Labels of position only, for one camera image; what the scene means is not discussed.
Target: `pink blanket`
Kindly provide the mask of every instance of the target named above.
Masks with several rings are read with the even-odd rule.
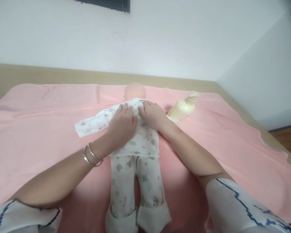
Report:
[[[123,101],[125,86],[32,85],[12,88],[0,100],[0,204],[29,179],[104,132],[79,138],[74,124]],[[148,98],[168,110],[189,92],[146,87]],[[202,93],[179,126],[213,154],[247,192],[291,222],[291,165],[269,148],[218,94]],[[205,195],[171,146],[159,139],[160,165],[172,217],[164,232],[199,232],[208,217]],[[94,168],[60,204],[59,232],[104,232],[110,201],[110,158]],[[139,197],[139,185],[135,186]]]

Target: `doll head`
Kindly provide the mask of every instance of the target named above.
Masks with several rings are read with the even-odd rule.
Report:
[[[128,84],[124,92],[124,100],[129,101],[135,98],[145,99],[146,91],[145,87],[140,83]]]

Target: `silver bracelet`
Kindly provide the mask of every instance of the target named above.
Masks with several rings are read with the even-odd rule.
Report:
[[[85,161],[86,161],[88,164],[92,165],[93,167],[99,167],[99,166],[102,164],[103,160],[100,161],[99,159],[97,159],[97,160],[100,162],[99,165],[92,164],[92,163],[87,159],[87,157],[86,157],[86,147],[87,147],[87,146],[88,146],[88,145],[86,145],[86,146],[84,147],[84,149],[83,149],[83,157],[84,157]]]
[[[87,145],[88,145],[88,149],[90,150],[90,153],[92,154],[92,156],[94,156],[95,159],[97,159],[99,162],[102,163],[103,160],[100,161],[100,160],[96,157],[96,155],[94,155],[94,153],[92,152],[92,150],[91,150],[91,148],[90,148],[90,143],[88,143]]]

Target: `white baby pants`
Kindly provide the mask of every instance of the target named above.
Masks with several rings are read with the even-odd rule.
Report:
[[[134,178],[137,174],[141,203],[135,207]],[[159,233],[171,221],[165,201],[158,158],[111,157],[111,203],[105,217],[107,233]]]

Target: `baby doll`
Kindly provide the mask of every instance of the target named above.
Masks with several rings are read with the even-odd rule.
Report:
[[[133,138],[110,155],[112,185],[110,207],[105,217],[107,233],[137,233],[137,225],[146,233],[159,233],[171,221],[158,161],[158,134],[146,125],[138,111],[138,106],[143,106],[145,99],[143,85],[131,83],[125,88],[124,103],[133,106],[133,115],[137,115],[138,124]],[[107,128],[119,105],[76,123],[79,137]],[[135,175],[140,184],[139,210],[135,208]]]

